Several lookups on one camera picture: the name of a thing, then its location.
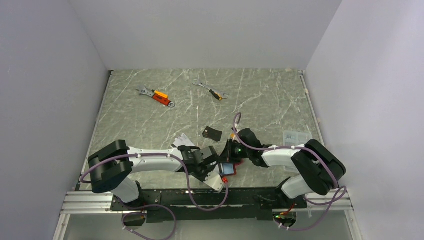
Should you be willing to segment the red leather card holder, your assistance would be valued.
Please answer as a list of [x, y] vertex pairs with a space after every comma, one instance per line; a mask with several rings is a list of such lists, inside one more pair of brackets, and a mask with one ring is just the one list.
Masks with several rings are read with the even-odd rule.
[[234, 176], [237, 174], [237, 166], [244, 163], [244, 160], [242, 159], [240, 162], [236, 163], [229, 163], [229, 162], [223, 162], [219, 163], [218, 166], [218, 172], [221, 176]]

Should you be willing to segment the black VIP card stack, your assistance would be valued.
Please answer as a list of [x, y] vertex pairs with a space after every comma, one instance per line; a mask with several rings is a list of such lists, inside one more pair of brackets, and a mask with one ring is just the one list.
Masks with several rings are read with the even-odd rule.
[[215, 142], [220, 142], [222, 139], [223, 132], [220, 130], [213, 129], [207, 126], [202, 132], [202, 136], [206, 139], [213, 140]]

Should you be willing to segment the silver VIP card stack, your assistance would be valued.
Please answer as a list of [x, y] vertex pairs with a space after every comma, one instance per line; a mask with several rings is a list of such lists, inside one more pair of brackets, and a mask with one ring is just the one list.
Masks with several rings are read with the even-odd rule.
[[187, 135], [182, 133], [180, 136], [174, 139], [174, 142], [170, 146], [172, 148], [178, 148], [180, 146], [195, 147], [196, 145], [189, 139]]

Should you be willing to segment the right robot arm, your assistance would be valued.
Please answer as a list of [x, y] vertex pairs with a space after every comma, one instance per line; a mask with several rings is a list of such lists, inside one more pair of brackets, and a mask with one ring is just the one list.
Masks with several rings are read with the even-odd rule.
[[249, 128], [227, 140], [220, 158], [225, 163], [248, 159], [261, 168], [294, 169], [298, 175], [285, 179], [276, 189], [275, 200], [282, 208], [305, 194], [327, 195], [338, 188], [339, 180], [347, 172], [344, 164], [315, 139], [297, 146], [265, 145]]

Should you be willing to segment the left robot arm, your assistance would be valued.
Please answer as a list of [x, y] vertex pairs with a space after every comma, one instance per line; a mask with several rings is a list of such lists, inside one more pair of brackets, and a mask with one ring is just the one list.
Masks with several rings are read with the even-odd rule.
[[129, 209], [139, 209], [145, 200], [141, 184], [129, 178], [139, 172], [167, 171], [192, 176], [218, 193], [225, 186], [215, 172], [219, 156], [210, 146], [180, 145], [167, 150], [147, 150], [116, 140], [88, 158], [89, 169], [80, 182], [91, 185], [95, 194], [110, 192]]

